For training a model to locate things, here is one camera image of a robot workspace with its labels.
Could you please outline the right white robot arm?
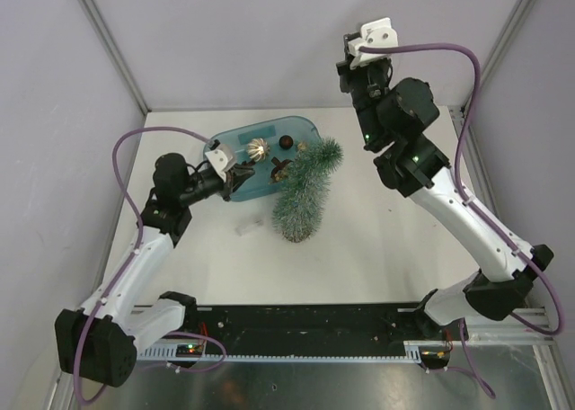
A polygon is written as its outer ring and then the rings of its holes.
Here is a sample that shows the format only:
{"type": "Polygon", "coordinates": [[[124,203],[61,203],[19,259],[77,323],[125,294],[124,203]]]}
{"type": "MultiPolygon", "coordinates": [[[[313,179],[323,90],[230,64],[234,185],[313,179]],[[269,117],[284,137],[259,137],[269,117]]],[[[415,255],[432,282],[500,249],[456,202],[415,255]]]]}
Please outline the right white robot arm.
{"type": "Polygon", "coordinates": [[[464,47],[397,47],[387,31],[345,35],[344,59],[337,65],[341,91],[351,97],[364,148],[376,154],[374,164],[383,185],[425,209],[479,267],[469,278],[432,290],[420,302],[414,327],[425,339],[435,339],[447,325],[474,315],[493,321],[511,316],[526,325],[518,309],[553,259],[547,245],[530,245],[505,227],[463,185],[461,163],[451,163],[425,136],[439,116],[429,84],[412,77],[390,84],[392,54],[440,49],[460,52],[473,66],[479,65],[464,47]]]}

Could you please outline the clear battery box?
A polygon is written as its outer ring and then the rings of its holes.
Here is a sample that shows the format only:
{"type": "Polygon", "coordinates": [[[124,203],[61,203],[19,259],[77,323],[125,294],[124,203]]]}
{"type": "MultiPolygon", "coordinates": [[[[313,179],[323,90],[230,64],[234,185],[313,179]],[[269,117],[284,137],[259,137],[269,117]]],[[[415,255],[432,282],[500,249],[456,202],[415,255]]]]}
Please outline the clear battery box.
{"type": "Polygon", "coordinates": [[[240,223],[236,228],[235,232],[238,236],[246,236],[252,231],[258,229],[264,224],[264,221],[261,218],[257,219],[250,219],[240,223]]]}

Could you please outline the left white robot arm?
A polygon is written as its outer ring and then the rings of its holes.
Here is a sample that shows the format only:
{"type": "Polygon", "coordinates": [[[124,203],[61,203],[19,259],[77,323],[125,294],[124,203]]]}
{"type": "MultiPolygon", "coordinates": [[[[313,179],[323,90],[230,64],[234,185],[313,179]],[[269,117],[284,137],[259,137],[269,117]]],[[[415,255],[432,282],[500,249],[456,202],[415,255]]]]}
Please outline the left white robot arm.
{"type": "Polygon", "coordinates": [[[55,322],[62,371],[109,387],[121,386],[137,356],[174,332],[193,335],[198,315],[192,297],[164,293],[152,307],[136,314],[139,293],[180,242],[191,222],[190,206],[213,195],[229,201],[255,170],[236,162],[218,147],[205,154],[205,169],[194,171],[178,153],[155,162],[154,186],[137,216],[137,232],[100,287],[77,309],[64,309],[55,322]]]}

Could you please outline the small frosted christmas tree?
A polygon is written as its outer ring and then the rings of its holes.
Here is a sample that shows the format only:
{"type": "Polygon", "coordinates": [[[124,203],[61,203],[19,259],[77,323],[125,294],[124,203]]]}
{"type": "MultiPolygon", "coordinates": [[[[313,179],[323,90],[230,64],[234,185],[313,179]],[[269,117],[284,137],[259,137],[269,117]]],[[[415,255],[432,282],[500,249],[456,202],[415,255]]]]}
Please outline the small frosted christmas tree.
{"type": "Polygon", "coordinates": [[[274,230],[291,243],[312,237],[322,225],[332,174],[341,166],[343,150],[334,138],[307,142],[286,168],[286,178],[272,210],[274,230]]]}

